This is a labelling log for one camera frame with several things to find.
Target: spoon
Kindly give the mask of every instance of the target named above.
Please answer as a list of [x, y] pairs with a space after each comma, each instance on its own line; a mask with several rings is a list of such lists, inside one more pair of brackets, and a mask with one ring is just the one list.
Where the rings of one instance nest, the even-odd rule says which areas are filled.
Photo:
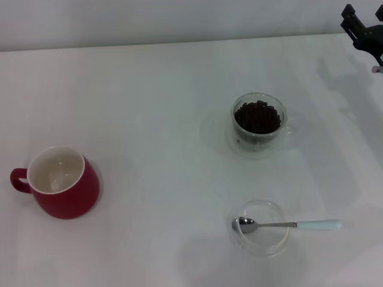
[[252, 233], [258, 227], [296, 227], [298, 229], [312, 230], [335, 230], [342, 228], [342, 223], [336, 219], [258, 224], [248, 217], [236, 217], [233, 219], [232, 226], [235, 226], [236, 221], [239, 222], [239, 227], [244, 234]]

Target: white wall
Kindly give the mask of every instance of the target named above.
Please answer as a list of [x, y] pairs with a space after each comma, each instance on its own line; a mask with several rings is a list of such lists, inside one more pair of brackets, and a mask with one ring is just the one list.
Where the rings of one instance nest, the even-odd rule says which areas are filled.
[[0, 0], [0, 51], [341, 32], [379, 0]]

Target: red mug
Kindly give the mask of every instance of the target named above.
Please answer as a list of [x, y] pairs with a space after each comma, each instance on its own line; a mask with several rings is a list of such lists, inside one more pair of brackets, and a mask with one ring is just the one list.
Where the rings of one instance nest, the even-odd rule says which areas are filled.
[[[61, 166], [51, 167], [52, 161]], [[65, 170], [58, 176], [57, 169], [62, 165], [70, 172]], [[54, 172], [57, 176], [50, 181], [48, 190], [47, 179]], [[42, 151], [32, 159], [27, 169], [14, 169], [11, 183], [18, 191], [32, 193], [42, 209], [61, 219], [76, 218], [88, 212], [96, 203], [100, 190], [97, 174], [85, 156], [65, 146], [53, 146]]]

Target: light blue spoon handle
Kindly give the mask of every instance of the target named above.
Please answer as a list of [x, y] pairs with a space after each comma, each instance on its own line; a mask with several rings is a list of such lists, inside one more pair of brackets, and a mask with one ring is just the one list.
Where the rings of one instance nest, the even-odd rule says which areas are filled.
[[335, 230], [342, 228], [342, 222], [336, 219], [299, 221], [297, 222], [297, 228], [314, 230]]

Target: white tabletop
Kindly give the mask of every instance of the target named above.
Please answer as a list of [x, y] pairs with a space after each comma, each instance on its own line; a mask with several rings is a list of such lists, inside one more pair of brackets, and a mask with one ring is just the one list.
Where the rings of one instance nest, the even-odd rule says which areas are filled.
[[[346, 35], [0, 53], [0, 285], [371, 287], [383, 265], [383, 76]], [[251, 161], [224, 140], [239, 96], [285, 103], [293, 137]], [[48, 216], [9, 182], [51, 145], [101, 173], [95, 208]], [[268, 199], [293, 230], [257, 259], [230, 211]]]

